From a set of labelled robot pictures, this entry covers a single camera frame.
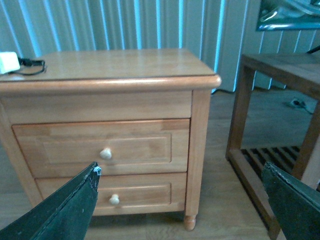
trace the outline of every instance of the table leg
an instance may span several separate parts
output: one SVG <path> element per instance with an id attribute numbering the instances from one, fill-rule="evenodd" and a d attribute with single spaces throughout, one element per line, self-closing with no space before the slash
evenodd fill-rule
<path id="1" fill-rule="evenodd" d="M 184 226 L 193 230 L 199 209 L 200 189 L 206 148 L 210 90 L 192 92 L 188 172 L 185 197 Z"/>
<path id="2" fill-rule="evenodd" d="M 196 226 L 196 215 L 193 216 L 184 216 L 184 228 L 188 231 L 192 231 Z"/>
<path id="3" fill-rule="evenodd" d="M 255 71 L 247 66 L 242 66 L 240 71 L 226 148 L 227 158 L 230 150 L 241 147 L 255 77 Z"/>
<path id="4" fill-rule="evenodd" d="M 317 103 L 292 176 L 316 189 L 320 181 L 320 102 Z"/>

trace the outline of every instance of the black cable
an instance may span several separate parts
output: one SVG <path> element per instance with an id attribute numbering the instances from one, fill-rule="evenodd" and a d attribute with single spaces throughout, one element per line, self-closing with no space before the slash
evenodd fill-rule
<path id="1" fill-rule="evenodd" d="M 46 70 L 46 62 L 44 60 L 31 60 L 30 58 L 20 58 L 18 57 L 19 64 L 26 67 L 42 66 L 40 71 L 36 72 L 20 72 L 20 71 L 11 71 L 10 74 L 20 74 L 24 76 L 38 75 L 43 73 Z"/>
<path id="2" fill-rule="evenodd" d="M 313 54 L 313 53 L 315 53 L 315 52 L 318 52 L 320 50 L 320 45 L 319 46 L 316 46 L 315 48 L 313 48 L 313 49 L 311 49 L 311 50 L 309 50 L 309 51 L 307 51 L 306 53 L 307 54 Z"/>

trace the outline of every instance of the nightstand leg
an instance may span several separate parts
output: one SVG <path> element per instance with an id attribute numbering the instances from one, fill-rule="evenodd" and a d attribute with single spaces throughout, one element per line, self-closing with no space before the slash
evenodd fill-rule
<path id="1" fill-rule="evenodd" d="M 196 216 L 197 215 L 193 215 L 193 216 L 185 215 L 184 216 L 183 223 L 184 223 L 184 228 L 186 230 L 192 231 L 195 228 L 195 226 L 196 226 Z"/>

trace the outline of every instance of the charger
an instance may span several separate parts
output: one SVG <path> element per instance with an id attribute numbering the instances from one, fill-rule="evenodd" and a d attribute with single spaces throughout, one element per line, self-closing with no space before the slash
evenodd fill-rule
<path id="1" fill-rule="evenodd" d="M 19 69 L 20 63 L 14 51 L 0 52 L 0 74 L 6 74 Z"/>

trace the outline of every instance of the drawer knob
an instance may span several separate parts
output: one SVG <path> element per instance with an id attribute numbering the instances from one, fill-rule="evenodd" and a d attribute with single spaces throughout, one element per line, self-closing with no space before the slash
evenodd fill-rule
<path id="1" fill-rule="evenodd" d="M 112 153 L 111 153 L 111 149 L 110 148 L 105 148 L 100 152 L 100 157 L 105 159 L 105 160 L 109 160 L 112 158 Z"/>
<path id="2" fill-rule="evenodd" d="M 112 205 L 118 205 L 120 203 L 119 195 L 118 194 L 112 194 L 111 198 L 109 199 L 109 202 Z"/>

